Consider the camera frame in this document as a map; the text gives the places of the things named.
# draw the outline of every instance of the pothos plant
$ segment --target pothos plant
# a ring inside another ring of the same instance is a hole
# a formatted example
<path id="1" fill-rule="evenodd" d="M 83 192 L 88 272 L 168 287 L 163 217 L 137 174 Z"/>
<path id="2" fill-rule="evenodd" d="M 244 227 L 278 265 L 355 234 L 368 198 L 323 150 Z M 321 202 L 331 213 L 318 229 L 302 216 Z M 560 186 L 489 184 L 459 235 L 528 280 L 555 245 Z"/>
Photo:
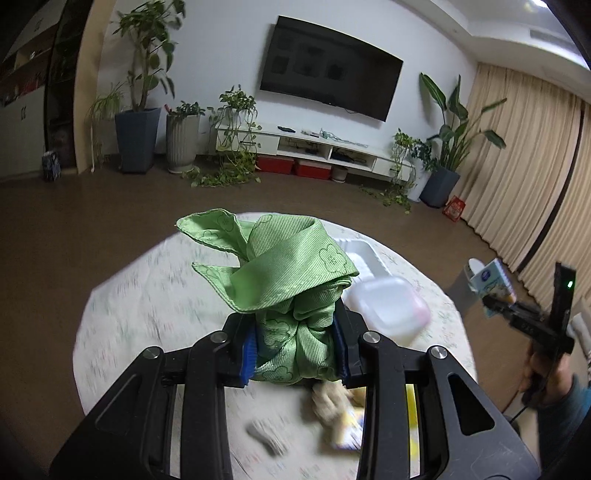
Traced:
<path id="1" fill-rule="evenodd" d="M 166 93 L 170 90 L 174 98 L 174 82 L 168 76 L 168 71 L 174 59 L 175 42 L 170 40 L 168 29 L 178 30 L 181 27 L 181 17 L 185 18 L 185 2 L 171 0 L 166 5 L 156 0 L 146 2 L 128 14 L 117 14 L 119 28 L 113 34 L 119 33 L 121 37 L 129 35 L 134 44 L 134 56 L 127 72 L 133 111 L 145 109 L 148 92 L 155 89 L 158 83 Z M 164 65 L 161 54 L 165 57 Z"/>
<path id="2" fill-rule="evenodd" d="M 201 108 L 199 106 L 198 102 L 190 104 L 187 102 L 183 102 L 181 100 L 181 104 L 178 107 L 176 107 L 174 110 L 171 110 L 168 114 L 173 118 L 174 121 L 180 122 L 181 120 L 183 120 L 184 118 L 187 118 L 188 116 L 192 116 L 192 115 L 203 116 L 203 115 L 205 115 L 205 108 Z"/>
<path id="3" fill-rule="evenodd" d="M 422 84 L 427 88 L 429 95 L 437 102 L 441 109 L 441 116 L 443 117 L 443 125 L 439 129 L 439 133 L 428 139 L 438 139 L 441 141 L 441 155 L 439 158 L 441 167 L 456 171 L 470 153 L 472 142 L 478 135 L 483 135 L 498 148 L 503 149 L 506 147 L 505 141 L 494 130 L 487 129 L 482 131 L 479 124 L 482 115 L 503 105 L 507 101 L 507 98 L 484 106 L 480 110 L 480 115 L 476 120 L 470 123 L 468 110 L 460 103 L 461 76 L 458 78 L 456 88 L 449 100 L 430 77 L 421 73 L 420 79 Z"/>
<path id="4" fill-rule="evenodd" d="M 416 158 L 423 163 L 424 171 L 435 171 L 439 166 L 439 160 L 433 155 L 433 145 L 430 141 L 423 142 L 419 140 L 412 151 L 410 152 L 412 158 Z"/>
<path id="5" fill-rule="evenodd" d="M 255 175 L 256 150 L 260 143 L 256 141 L 256 130 L 262 127 L 256 124 L 258 112 L 256 101 L 247 95 L 242 86 L 234 86 L 220 95 L 222 106 L 211 112 L 209 121 L 212 131 L 217 132 L 216 151 L 219 153 L 219 171 L 215 174 L 202 174 L 199 169 L 188 172 L 185 176 L 191 180 L 191 186 L 217 187 L 236 183 L 246 183 Z"/>
<path id="6" fill-rule="evenodd" d="M 408 200 L 408 191 L 413 186 L 414 179 L 416 177 L 414 165 L 412 163 L 410 164 L 411 172 L 408 180 L 402 180 L 400 178 L 400 174 L 402 173 L 404 160 L 407 158 L 409 153 L 412 153 L 413 148 L 418 142 L 420 142 L 418 138 L 413 138 L 398 129 L 398 132 L 394 135 L 392 153 L 390 155 L 392 160 L 392 167 L 390 168 L 390 171 L 394 173 L 392 180 L 388 183 L 388 186 L 383 192 L 375 193 L 365 189 L 367 193 L 381 199 L 382 203 L 386 207 L 392 205 L 393 203 L 401 205 L 404 208 L 406 214 L 409 214 L 411 209 L 411 203 Z"/>

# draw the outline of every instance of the round table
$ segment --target round table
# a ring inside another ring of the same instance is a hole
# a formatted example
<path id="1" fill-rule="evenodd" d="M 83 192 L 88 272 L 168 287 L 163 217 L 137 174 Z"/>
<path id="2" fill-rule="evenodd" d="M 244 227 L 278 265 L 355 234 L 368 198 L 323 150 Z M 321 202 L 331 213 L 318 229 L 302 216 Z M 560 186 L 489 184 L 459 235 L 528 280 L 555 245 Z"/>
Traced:
<path id="1" fill-rule="evenodd" d="M 238 218 L 254 222 L 261 215 L 264 214 L 243 213 Z M 322 223 L 333 238 L 368 242 L 390 273 L 406 278 L 427 302 L 433 320 L 409 347 L 426 351 L 431 345 L 443 345 L 476 379 L 462 318 L 441 289 L 403 257 L 372 238 L 325 220 Z M 186 348 L 222 328 L 232 311 L 192 269 L 194 261 L 238 266 L 235 256 L 204 247 L 177 233 L 92 291 L 73 353 L 74 378 L 85 413 L 146 347 L 158 345 L 164 351 Z M 179 388 L 175 411 L 180 411 L 181 402 Z M 309 404 L 310 392 L 300 387 L 250 382 L 243 390 L 226 389 L 228 439 L 236 480 L 356 478 L 359 455 L 336 452 L 326 446 L 323 427 L 310 415 Z M 176 417 L 171 474 L 178 477 L 180 421 Z M 263 445 L 246 434 L 245 422 L 255 418 L 267 419 L 280 427 L 290 443 L 287 455 L 270 457 Z"/>

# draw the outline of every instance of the green towel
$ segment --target green towel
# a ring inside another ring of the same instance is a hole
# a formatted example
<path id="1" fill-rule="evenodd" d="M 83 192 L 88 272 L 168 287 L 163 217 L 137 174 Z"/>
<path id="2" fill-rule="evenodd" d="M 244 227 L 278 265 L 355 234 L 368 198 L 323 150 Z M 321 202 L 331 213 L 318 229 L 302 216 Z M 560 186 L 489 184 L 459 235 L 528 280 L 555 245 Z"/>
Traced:
<path id="1" fill-rule="evenodd" d="M 177 227 L 200 244 L 238 257 L 240 267 L 193 268 L 232 309 L 256 314 L 254 380 L 337 380 L 327 328 L 336 300 L 359 272 L 318 219 L 270 214 L 252 223 L 214 209 L 181 218 Z"/>

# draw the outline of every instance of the sleeve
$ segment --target sleeve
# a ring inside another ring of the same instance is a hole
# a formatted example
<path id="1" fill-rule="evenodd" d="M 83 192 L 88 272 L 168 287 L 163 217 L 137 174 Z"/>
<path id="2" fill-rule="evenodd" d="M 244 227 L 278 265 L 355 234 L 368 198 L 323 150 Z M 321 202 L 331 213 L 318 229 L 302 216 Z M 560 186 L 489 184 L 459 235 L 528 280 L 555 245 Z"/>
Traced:
<path id="1" fill-rule="evenodd" d="M 582 388 L 576 375 L 560 402 L 538 409 L 538 435 L 542 470 L 562 455 L 591 406 L 591 389 Z"/>

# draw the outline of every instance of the dark blue planter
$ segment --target dark blue planter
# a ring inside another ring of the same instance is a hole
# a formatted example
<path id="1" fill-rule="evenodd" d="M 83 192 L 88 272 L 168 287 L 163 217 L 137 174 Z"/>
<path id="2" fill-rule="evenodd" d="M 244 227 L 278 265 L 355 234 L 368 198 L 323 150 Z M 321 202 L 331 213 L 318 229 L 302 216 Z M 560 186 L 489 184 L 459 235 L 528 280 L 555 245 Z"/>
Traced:
<path id="1" fill-rule="evenodd" d="M 123 173 L 146 173 L 154 162 L 160 108 L 127 110 L 115 115 Z"/>
<path id="2" fill-rule="evenodd" d="M 430 207 L 444 207 L 459 179 L 460 176 L 456 172 L 440 167 L 429 178 L 421 193 L 421 200 Z"/>

